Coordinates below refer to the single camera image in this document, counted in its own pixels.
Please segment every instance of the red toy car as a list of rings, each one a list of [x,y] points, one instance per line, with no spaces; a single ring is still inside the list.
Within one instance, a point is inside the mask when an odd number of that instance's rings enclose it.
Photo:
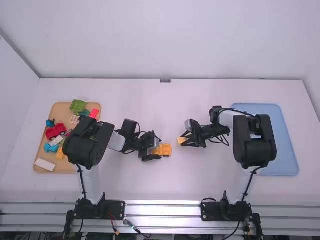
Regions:
[[[55,126],[45,130],[46,138],[50,141],[58,137],[59,135],[63,136],[67,133],[66,126],[63,123],[57,123]]]

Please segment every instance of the blue tray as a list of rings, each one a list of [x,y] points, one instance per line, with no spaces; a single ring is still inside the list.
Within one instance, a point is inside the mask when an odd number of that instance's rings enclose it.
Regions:
[[[262,169],[260,175],[297,176],[299,166],[281,108],[276,104],[261,103],[235,103],[231,107],[252,115],[268,114],[270,116],[277,155],[268,167]]]

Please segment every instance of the white wall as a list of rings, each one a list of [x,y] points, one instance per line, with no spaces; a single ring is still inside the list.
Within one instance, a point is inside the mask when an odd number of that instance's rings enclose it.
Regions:
[[[35,73],[0,36],[0,179],[38,82]]]
[[[45,78],[297,78],[320,116],[319,9],[318,0],[0,0],[0,28]]]

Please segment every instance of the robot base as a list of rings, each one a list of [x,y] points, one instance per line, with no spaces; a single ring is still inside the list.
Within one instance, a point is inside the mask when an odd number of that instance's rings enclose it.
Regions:
[[[106,200],[105,194],[97,205],[92,205],[87,199],[79,199],[75,203],[73,219],[110,220],[113,215],[117,220],[125,218],[124,201]]]
[[[224,192],[220,202],[201,203],[201,219],[204,222],[242,222],[252,215],[251,205],[245,201],[229,204]]]

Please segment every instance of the connector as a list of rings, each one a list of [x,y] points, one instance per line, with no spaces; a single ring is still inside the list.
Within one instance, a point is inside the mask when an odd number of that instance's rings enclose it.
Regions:
[[[112,227],[112,229],[113,229],[115,235],[119,236],[120,232],[114,226]]]
[[[141,232],[136,228],[136,226],[129,220],[125,219],[123,220],[123,224],[129,226],[133,230],[135,230],[138,234],[141,234]]]

